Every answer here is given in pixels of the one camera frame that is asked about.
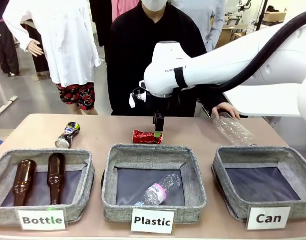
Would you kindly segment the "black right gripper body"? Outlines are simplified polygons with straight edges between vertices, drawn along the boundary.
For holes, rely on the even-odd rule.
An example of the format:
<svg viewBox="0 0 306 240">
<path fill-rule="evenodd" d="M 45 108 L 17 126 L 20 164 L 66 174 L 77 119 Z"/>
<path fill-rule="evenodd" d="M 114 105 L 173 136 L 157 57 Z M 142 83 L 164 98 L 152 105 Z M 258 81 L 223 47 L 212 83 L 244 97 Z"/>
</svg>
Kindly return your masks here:
<svg viewBox="0 0 306 240">
<path fill-rule="evenodd" d="M 153 115 L 153 124 L 155 132 L 162 132 L 164 128 L 164 114 L 155 112 Z"/>
</svg>

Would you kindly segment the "person's left hand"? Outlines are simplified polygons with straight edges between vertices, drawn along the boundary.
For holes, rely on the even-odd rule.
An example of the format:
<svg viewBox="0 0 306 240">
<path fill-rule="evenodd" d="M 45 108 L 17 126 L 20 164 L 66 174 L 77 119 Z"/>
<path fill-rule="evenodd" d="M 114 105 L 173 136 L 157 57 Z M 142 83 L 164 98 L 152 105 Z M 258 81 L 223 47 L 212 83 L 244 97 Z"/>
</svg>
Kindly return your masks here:
<svg viewBox="0 0 306 240">
<path fill-rule="evenodd" d="M 218 104 L 217 106 L 212 108 L 212 115 L 216 118 L 219 118 L 219 110 L 227 111 L 231 117 L 235 119 L 240 119 L 240 115 L 235 107 L 230 105 L 228 102 L 222 102 Z"/>
</svg>

